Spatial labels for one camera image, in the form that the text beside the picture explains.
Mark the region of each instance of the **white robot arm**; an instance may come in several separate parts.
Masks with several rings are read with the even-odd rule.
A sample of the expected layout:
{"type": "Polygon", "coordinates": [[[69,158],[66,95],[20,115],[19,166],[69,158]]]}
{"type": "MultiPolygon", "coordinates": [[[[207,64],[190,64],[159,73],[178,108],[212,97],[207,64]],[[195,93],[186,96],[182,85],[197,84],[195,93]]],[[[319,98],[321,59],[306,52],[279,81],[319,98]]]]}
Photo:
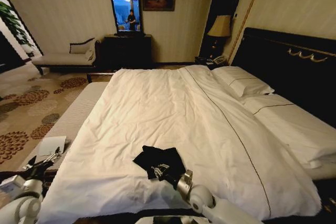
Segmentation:
{"type": "Polygon", "coordinates": [[[187,170],[177,184],[172,184],[192,209],[214,224],[263,224],[226,199],[220,199],[203,185],[193,185],[193,172],[187,170]]]}
{"type": "Polygon", "coordinates": [[[34,224],[41,208],[42,185],[45,170],[60,157],[59,149],[46,160],[34,164],[32,158],[24,167],[23,179],[19,175],[5,179],[0,189],[12,197],[12,201],[0,209],[1,224],[34,224]]]}
{"type": "Polygon", "coordinates": [[[15,199],[1,209],[1,223],[34,224],[40,207],[41,201],[33,196],[15,199]]]}

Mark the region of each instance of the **white card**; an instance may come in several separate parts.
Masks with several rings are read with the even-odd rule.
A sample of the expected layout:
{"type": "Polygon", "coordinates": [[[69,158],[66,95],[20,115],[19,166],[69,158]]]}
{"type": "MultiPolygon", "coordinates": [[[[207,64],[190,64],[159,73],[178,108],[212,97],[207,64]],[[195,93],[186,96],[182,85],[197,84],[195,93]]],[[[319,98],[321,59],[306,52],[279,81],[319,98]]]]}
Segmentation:
{"type": "Polygon", "coordinates": [[[55,153],[55,150],[59,147],[60,153],[64,152],[64,144],[66,136],[50,136],[45,137],[39,146],[38,156],[46,156],[55,153]]]}

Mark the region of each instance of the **black cloth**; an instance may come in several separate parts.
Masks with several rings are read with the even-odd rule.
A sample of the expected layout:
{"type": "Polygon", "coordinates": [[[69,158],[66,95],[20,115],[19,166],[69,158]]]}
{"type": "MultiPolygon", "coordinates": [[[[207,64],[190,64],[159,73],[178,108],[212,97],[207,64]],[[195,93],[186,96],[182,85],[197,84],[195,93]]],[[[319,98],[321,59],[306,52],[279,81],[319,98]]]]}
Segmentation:
{"type": "Polygon", "coordinates": [[[131,23],[131,21],[135,20],[135,16],[130,14],[130,15],[128,15],[127,20],[128,20],[128,22],[130,22],[130,30],[135,31],[135,22],[131,23]]]}
{"type": "Polygon", "coordinates": [[[169,166],[169,174],[172,177],[180,178],[185,173],[185,168],[176,148],[159,149],[144,145],[143,152],[134,160],[137,165],[147,171],[148,179],[156,178],[154,169],[161,164],[169,166]]]}

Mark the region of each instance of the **dark wooden dresser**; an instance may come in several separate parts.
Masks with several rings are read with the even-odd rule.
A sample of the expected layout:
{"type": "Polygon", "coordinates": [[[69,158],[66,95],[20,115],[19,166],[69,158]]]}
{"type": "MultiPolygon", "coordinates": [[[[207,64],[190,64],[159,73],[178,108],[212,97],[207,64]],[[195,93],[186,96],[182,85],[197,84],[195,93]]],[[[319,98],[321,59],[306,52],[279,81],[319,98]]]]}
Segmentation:
{"type": "Polygon", "coordinates": [[[105,69],[152,68],[152,36],[106,35],[100,47],[105,69]]]}

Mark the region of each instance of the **dark headboard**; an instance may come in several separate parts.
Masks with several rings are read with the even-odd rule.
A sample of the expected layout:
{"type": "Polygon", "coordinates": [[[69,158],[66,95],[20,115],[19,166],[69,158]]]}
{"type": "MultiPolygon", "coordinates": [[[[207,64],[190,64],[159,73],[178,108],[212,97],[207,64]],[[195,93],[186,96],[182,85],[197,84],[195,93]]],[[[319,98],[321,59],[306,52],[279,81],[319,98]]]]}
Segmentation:
{"type": "Polygon", "coordinates": [[[336,40],[246,28],[232,66],[336,127],[336,40]]]}

